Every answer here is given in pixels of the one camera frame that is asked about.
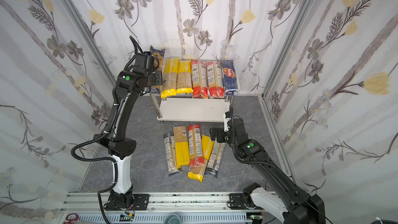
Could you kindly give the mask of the dark blue clear spaghetti pack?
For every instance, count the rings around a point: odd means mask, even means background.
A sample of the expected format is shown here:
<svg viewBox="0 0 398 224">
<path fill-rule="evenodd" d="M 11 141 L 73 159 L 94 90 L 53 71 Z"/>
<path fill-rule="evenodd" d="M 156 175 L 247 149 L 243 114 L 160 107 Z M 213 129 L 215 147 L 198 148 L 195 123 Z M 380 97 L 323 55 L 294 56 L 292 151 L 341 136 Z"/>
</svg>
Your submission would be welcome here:
<svg viewBox="0 0 398 224">
<path fill-rule="evenodd" d="M 154 48 L 153 46 L 150 46 L 150 54 L 153 57 L 157 58 L 157 60 L 154 61 L 154 66 L 158 67 L 157 71 L 162 71 L 164 56 L 165 56 L 165 49 L 157 49 L 157 48 Z M 161 86 L 152 86 L 151 93 L 161 94 Z"/>
</svg>

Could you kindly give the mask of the yellow-banded whole wheat pack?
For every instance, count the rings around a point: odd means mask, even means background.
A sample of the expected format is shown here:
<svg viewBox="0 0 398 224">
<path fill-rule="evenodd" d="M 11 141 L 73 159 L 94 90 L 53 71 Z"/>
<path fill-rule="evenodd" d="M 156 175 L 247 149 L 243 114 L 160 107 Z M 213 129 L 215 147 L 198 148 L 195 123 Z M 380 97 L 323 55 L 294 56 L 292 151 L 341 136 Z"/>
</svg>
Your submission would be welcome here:
<svg viewBox="0 0 398 224">
<path fill-rule="evenodd" d="M 161 98 L 176 96 L 179 57 L 166 60 L 163 71 Z"/>
</svg>

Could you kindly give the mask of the blue Barilla spaghetti pack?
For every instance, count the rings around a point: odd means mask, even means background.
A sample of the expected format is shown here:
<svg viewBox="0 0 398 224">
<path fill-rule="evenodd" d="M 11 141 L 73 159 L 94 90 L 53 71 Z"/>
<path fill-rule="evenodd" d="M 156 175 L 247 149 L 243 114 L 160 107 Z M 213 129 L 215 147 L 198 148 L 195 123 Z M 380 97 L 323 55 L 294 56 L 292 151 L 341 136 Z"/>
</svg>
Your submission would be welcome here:
<svg viewBox="0 0 398 224">
<path fill-rule="evenodd" d="M 238 82 L 233 60 L 222 61 L 223 87 L 226 96 L 237 95 Z"/>
</svg>

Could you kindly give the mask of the red spaghetti pack with label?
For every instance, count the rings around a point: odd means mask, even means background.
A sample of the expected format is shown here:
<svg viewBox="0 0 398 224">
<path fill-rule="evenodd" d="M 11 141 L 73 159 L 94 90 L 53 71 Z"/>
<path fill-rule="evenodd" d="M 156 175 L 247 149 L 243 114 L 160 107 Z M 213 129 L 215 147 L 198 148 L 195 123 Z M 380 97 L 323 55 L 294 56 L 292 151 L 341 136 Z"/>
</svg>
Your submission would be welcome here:
<svg viewBox="0 0 398 224">
<path fill-rule="evenodd" d="M 206 62 L 191 61 L 193 98 L 208 99 Z"/>
</svg>

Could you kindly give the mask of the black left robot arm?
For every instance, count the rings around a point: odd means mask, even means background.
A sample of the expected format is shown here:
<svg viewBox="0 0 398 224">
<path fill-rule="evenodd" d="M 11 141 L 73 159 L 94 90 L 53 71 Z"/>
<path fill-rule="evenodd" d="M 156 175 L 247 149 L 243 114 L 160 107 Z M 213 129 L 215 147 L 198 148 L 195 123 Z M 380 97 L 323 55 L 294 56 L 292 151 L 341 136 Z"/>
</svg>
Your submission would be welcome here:
<svg viewBox="0 0 398 224">
<path fill-rule="evenodd" d="M 112 90 L 114 102 L 105 127 L 92 140 L 74 146 L 70 152 L 72 157 L 79 161 L 95 162 L 97 160 L 112 163 L 113 183 L 97 193 L 99 198 L 102 193 L 110 193 L 107 202 L 99 204 L 101 212 L 125 211 L 132 209 L 137 202 L 132 193 L 130 177 L 131 157 L 137 143 L 125 136 L 126 128 L 137 99 L 148 93 L 152 86 L 160 86 L 163 83 L 159 59 L 149 52 L 144 52 L 135 38 L 130 37 L 130 40 L 134 46 L 134 55 L 117 77 Z M 89 159 L 77 155 L 78 149 L 93 143 L 106 147 L 109 156 Z"/>
</svg>

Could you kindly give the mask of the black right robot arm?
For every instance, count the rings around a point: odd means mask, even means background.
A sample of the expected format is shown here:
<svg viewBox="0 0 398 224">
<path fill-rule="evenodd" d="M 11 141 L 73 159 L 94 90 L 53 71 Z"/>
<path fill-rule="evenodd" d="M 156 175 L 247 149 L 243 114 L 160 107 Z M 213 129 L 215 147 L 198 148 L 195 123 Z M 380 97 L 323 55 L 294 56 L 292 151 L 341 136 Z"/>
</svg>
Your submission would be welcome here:
<svg viewBox="0 0 398 224">
<path fill-rule="evenodd" d="M 239 163 L 256 169 L 275 190 L 276 195 L 261 186 L 251 190 L 250 207 L 262 208 L 283 224 L 331 223 L 323 200 L 310 195 L 276 165 L 264 147 L 248 136 L 243 119 L 236 117 L 233 107 L 225 113 L 224 127 L 211 128 L 210 133 L 218 143 L 227 143 Z"/>
</svg>

